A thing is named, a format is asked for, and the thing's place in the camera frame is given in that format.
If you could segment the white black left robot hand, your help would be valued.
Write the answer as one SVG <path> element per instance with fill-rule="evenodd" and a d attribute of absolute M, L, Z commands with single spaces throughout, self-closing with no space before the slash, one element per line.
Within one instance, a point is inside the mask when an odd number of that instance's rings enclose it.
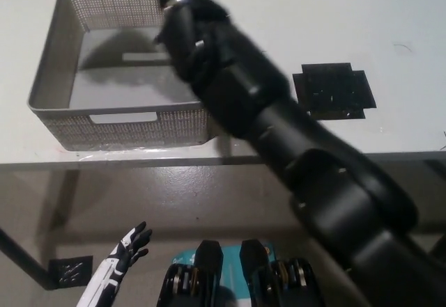
<path fill-rule="evenodd" d="M 152 232 L 146 227 L 146 222 L 142 221 L 119 241 L 106 258 L 107 264 L 111 267 L 110 281 L 121 283 L 129 268 L 148 253 L 147 245 Z"/>

